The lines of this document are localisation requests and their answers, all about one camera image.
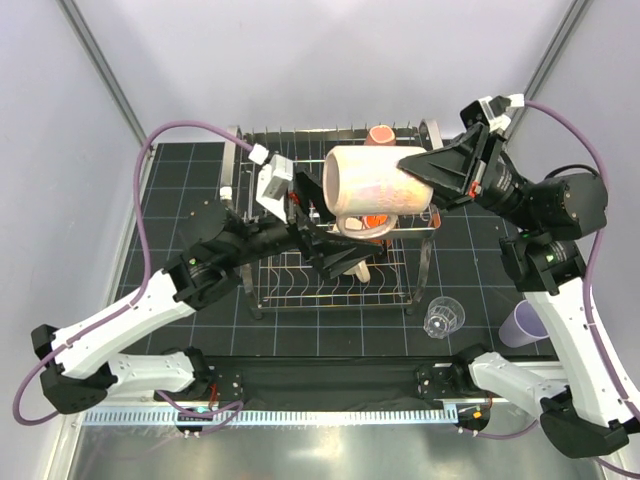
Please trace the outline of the orange mug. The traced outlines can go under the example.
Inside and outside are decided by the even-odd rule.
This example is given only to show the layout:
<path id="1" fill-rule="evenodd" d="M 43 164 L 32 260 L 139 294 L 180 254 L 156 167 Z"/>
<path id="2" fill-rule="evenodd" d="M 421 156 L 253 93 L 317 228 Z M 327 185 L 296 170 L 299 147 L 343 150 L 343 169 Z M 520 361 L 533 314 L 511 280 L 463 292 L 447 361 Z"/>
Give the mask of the orange mug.
<path id="1" fill-rule="evenodd" d="M 397 217 L 390 215 L 366 215 L 361 217 L 362 230 L 371 230 L 376 227 L 382 226 L 388 223 L 390 220 L 393 220 L 393 225 L 397 224 Z M 389 239 L 380 239 L 380 238 L 372 238 L 367 237 L 366 241 L 374 243 L 380 246 L 384 252 L 386 252 L 392 244 L 392 241 Z"/>

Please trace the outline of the pink mug with purple interior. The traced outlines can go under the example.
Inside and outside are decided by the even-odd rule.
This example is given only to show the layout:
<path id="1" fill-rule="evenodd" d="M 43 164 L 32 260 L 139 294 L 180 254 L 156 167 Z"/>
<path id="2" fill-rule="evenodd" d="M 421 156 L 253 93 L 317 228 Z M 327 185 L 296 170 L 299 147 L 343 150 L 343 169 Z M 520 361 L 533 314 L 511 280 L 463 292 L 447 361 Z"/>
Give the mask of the pink mug with purple interior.
<path id="1" fill-rule="evenodd" d="M 366 215 L 420 214 L 431 203 L 430 186 L 397 168 L 401 158 L 425 153 L 409 146 L 336 146 L 324 159 L 322 188 L 326 205 L 338 231 L 349 238 L 380 238 L 394 221 L 371 230 L 347 226 L 349 218 Z"/>

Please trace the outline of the salmon pink patterned cup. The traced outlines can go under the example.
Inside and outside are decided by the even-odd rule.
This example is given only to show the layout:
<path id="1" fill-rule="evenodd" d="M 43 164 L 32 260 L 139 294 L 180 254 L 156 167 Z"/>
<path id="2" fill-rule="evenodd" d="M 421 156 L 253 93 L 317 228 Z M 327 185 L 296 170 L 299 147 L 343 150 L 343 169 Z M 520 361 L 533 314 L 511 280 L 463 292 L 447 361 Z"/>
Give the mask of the salmon pink patterned cup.
<path id="1" fill-rule="evenodd" d="M 376 125 L 368 131 L 364 144 L 366 146 L 394 146 L 396 134 L 388 125 Z"/>

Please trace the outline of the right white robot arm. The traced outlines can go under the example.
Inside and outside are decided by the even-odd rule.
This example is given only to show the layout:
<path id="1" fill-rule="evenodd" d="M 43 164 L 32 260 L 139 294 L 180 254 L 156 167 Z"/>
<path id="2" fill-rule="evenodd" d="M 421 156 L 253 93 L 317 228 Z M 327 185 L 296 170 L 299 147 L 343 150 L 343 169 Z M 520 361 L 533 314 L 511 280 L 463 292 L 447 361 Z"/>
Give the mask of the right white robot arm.
<path id="1" fill-rule="evenodd" d="M 591 458 L 627 446 L 639 430 L 639 392 L 619 360 L 592 296 L 594 256 L 578 241 L 600 241 L 607 224 L 608 178 L 600 157 L 560 167 L 541 181 L 510 159 L 509 111 L 522 95 L 485 97 L 462 110 L 465 130 L 448 145 L 402 158 L 398 167 L 433 191 L 442 211 L 475 203 L 510 222 L 501 261 L 542 321 L 564 381 L 547 380 L 481 346 L 460 351 L 450 384 L 462 396 L 484 391 L 526 411 L 563 455 Z"/>

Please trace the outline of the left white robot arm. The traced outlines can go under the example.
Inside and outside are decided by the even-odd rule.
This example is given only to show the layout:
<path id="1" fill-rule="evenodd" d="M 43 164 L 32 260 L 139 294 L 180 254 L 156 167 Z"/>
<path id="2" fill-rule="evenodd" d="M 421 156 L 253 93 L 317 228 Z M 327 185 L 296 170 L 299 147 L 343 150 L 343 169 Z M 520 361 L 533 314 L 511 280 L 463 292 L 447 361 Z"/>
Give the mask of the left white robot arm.
<path id="1" fill-rule="evenodd" d="M 243 279 L 241 268 L 264 258 L 297 250 L 318 275 L 333 279 L 377 255 L 382 247 L 316 226 L 329 212 L 318 181 L 304 171 L 279 183 L 274 199 L 271 167 L 256 181 L 257 200 L 267 213 L 243 219 L 222 202 L 204 205 L 190 218 L 185 250 L 161 269 L 145 275 L 140 287 L 93 316 L 74 325 L 41 325 L 31 333 L 43 361 L 40 384 L 59 414 L 88 410 L 112 395 L 144 391 L 201 400 L 214 382 L 204 354 L 188 347 L 165 355 L 126 355 L 124 349 L 153 331 L 216 303 Z"/>

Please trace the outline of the steel two-tier dish rack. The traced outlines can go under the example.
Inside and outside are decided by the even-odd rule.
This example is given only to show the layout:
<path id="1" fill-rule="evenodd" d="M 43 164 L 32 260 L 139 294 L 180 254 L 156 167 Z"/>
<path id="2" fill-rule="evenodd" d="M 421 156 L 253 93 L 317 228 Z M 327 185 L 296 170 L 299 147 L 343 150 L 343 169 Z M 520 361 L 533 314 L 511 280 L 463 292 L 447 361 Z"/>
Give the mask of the steel two-tier dish rack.
<path id="1" fill-rule="evenodd" d="M 316 176 L 322 174 L 323 158 L 339 144 L 364 144 L 368 131 L 361 129 L 315 129 L 231 133 L 248 143 L 260 143 L 282 153 Z M 442 146 L 437 123 L 419 126 L 390 126 L 396 145 L 416 145 L 427 150 Z M 242 285 L 255 318 L 266 312 L 280 313 L 307 308 L 355 310 L 357 308 L 400 307 L 414 313 L 426 302 L 426 288 L 434 247 L 441 225 L 440 214 L 431 206 L 419 215 L 403 216 L 384 239 L 391 247 L 357 266 L 348 275 L 323 280 L 297 251 L 284 252 L 245 265 Z"/>

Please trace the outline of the black grid mat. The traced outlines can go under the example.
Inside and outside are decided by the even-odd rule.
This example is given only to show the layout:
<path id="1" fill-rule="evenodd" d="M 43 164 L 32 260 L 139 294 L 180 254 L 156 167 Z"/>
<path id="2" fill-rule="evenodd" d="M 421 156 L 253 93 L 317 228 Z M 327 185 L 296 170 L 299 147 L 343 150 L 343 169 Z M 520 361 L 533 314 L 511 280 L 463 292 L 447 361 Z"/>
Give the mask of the black grid mat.
<path id="1" fill-rule="evenodd" d="M 153 271 L 183 246 L 179 223 L 190 210 L 218 198 L 224 144 L 162 144 L 144 195 Z M 164 354 L 193 346 L 213 356 L 449 356 L 480 343 L 504 356 L 551 356 L 548 340 L 513 349 L 498 331 L 522 299 L 500 262 L 498 240 L 517 230 L 476 205 L 442 214 L 426 288 L 412 314 L 400 307 L 355 310 L 307 308 L 266 312 L 255 319 L 242 286 L 212 307 L 178 320 L 129 346 L 124 353 Z M 423 330 L 426 306 L 448 296 L 465 310 L 462 328 L 442 340 Z"/>

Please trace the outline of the clear faceted glass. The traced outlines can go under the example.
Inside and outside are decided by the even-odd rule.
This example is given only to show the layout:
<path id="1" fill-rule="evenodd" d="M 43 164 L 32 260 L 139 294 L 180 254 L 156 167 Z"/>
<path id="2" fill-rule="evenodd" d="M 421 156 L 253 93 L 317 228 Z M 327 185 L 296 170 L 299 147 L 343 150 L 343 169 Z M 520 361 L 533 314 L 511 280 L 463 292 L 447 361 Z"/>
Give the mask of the clear faceted glass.
<path id="1" fill-rule="evenodd" d="M 458 331 L 465 320 L 465 310 L 459 301 L 440 296 L 429 303 L 423 329 L 431 338 L 444 339 Z"/>

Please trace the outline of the lavender plastic cup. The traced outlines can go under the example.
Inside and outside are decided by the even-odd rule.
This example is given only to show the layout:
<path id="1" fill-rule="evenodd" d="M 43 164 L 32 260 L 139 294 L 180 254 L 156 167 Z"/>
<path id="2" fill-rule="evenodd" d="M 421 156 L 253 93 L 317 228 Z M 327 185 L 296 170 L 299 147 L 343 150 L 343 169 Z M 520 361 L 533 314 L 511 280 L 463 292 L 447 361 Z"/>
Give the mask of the lavender plastic cup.
<path id="1" fill-rule="evenodd" d="M 548 338 L 548 332 L 533 306 L 520 301 L 499 328 L 501 342 L 519 348 Z"/>

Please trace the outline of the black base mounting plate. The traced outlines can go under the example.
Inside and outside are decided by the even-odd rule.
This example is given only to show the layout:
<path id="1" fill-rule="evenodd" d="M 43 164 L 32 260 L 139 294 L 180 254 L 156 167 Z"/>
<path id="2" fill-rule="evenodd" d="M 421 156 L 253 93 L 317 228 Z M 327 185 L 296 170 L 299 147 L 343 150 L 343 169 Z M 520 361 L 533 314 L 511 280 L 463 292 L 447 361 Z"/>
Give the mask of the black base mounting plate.
<path id="1" fill-rule="evenodd" d="M 446 400 L 492 395 L 471 383 L 454 357 L 241 357 L 208 356 L 211 370 L 194 392 L 175 401 L 229 404 L 248 410 L 364 411 L 438 406 Z"/>

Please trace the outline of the right aluminium frame post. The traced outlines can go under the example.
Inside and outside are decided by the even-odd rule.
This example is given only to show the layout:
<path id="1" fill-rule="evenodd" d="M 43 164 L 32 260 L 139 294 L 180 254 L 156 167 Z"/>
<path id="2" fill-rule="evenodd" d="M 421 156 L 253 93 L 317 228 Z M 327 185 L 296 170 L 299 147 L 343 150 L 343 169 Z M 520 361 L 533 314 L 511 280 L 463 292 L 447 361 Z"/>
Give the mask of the right aluminium frame post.
<path id="1" fill-rule="evenodd" d="M 515 22 L 508 27 L 508 43 L 500 48 L 508 54 L 512 79 L 496 90 L 510 102 L 507 136 L 514 136 L 522 125 L 524 102 L 538 99 L 592 3 L 514 1 L 512 6 Z"/>

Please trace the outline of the aluminium frame post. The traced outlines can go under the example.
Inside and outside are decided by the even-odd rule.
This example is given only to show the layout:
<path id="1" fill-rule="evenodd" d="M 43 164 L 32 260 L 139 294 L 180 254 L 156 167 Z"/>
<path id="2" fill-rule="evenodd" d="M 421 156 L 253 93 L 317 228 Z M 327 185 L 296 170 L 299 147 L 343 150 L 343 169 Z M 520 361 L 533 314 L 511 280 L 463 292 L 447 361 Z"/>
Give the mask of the aluminium frame post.
<path id="1" fill-rule="evenodd" d="M 136 142 L 142 146 L 147 135 L 77 2 L 74 0 L 56 0 L 55 3 L 64 15 L 93 68 L 96 70 L 126 126 L 129 128 Z"/>
<path id="2" fill-rule="evenodd" d="M 592 3 L 514 1 L 512 6 L 515 22 L 508 27 L 508 43 L 500 48 L 508 54 L 512 79 L 496 90 L 510 102 L 507 136 L 514 136 L 522 125 L 524 102 L 538 99 Z"/>

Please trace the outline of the left aluminium frame post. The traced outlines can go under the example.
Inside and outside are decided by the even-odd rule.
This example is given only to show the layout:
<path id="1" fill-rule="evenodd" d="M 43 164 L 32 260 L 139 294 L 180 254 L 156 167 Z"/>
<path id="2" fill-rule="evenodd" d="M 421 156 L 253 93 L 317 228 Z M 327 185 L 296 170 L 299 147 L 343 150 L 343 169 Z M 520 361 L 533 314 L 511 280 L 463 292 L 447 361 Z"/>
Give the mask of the left aluminium frame post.
<path id="1" fill-rule="evenodd" d="M 147 135 L 77 2 L 74 0 L 56 0 L 55 3 L 64 15 L 93 68 L 96 70 L 126 126 L 129 128 L 136 142 L 142 146 Z"/>

